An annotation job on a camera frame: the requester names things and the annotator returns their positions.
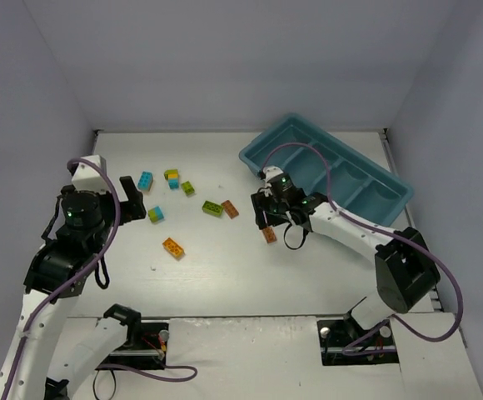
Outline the brown lego brick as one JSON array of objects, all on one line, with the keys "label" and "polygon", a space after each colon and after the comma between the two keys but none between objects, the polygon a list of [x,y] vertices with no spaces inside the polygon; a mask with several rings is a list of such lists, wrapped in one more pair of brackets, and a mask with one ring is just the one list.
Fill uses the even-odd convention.
[{"label": "brown lego brick", "polygon": [[261,233],[265,238],[265,241],[267,244],[271,244],[276,241],[276,234],[274,233],[274,230],[272,229],[272,227],[264,227],[261,230]]},{"label": "brown lego brick", "polygon": [[230,200],[226,200],[225,202],[222,202],[221,205],[224,212],[227,214],[227,216],[230,219],[233,219],[239,216],[239,212],[237,208],[232,204]]}]

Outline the green rectangular lego brick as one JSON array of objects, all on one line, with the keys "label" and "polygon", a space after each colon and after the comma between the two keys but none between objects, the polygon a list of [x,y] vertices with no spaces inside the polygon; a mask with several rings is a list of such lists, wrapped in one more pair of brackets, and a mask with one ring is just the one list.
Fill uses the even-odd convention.
[{"label": "green rectangular lego brick", "polygon": [[217,204],[211,201],[205,201],[202,205],[202,211],[214,217],[220,218],[224,211],[224,208],[221,204]]}]

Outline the small green square lego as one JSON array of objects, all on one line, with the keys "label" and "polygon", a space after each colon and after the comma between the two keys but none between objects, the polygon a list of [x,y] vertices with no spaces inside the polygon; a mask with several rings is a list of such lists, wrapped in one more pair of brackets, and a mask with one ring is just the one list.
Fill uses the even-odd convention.
[{"label": "small green square lego", "polygon": [[181,189],[187,197],[193,196],[195,194],[195,188],[189,181],[185,181],[181,184]]}]

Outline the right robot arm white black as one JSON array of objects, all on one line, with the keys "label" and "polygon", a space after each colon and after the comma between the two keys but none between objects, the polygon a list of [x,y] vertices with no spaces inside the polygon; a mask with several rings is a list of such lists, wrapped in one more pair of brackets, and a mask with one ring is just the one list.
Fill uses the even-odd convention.
[{"label": "right robot arm white black", "polygon": [[357,215],[352,222],[335,202],[318,192],[306,194],[278,167],[266,167],[258,177],[263,187],[251,195],[251,203],[261,230],[297,226],[304,237],[328,237],[374,266],[376,288],[346,314],[356,330],[368,331],[395,313],[408,313],[440,281],[436,264],[416,249],[426,244],[414,228],[396,231]]}]

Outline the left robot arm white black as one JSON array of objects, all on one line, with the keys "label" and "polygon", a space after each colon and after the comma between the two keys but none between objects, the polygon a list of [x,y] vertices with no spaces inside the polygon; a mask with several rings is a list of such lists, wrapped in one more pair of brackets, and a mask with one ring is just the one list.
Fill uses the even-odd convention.
[{"label": "left robot arm white black", "polygon": [[104,254],[116,229],[146,216],[132,178],[119,181],[124,202],[112,187],[96,190],[78,182],[57,197],[56,212],[64,222],[55,238],[42,235],[44,244],[27,271],[22,311],[0,371],[0,399],[69,399],[112,351],[134,339],[140,313],[114,304],[64,359],[52,358],[88,277],[107,270]]}]

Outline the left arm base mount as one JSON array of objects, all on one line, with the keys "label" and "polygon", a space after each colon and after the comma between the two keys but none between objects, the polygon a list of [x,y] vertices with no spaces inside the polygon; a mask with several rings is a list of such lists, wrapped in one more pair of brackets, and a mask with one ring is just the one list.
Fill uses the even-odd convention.
[{"label": "left arm base mount", "polygon": [[145,321],[134,341],[111,352],[101,365],[117,364],[142,371],[163,370],[169,336],[168,322]]}]

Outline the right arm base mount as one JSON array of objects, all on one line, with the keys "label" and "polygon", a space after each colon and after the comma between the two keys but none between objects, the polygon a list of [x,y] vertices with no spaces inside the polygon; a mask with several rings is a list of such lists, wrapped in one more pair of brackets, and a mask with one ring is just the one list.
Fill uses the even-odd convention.
[{"label": "right arm base mount", "polygon": [[399,363],[388,320],[381,322],[373,332],[364,331],[353,321],[344,319],[320,319],[316,325],[324,367]]}]

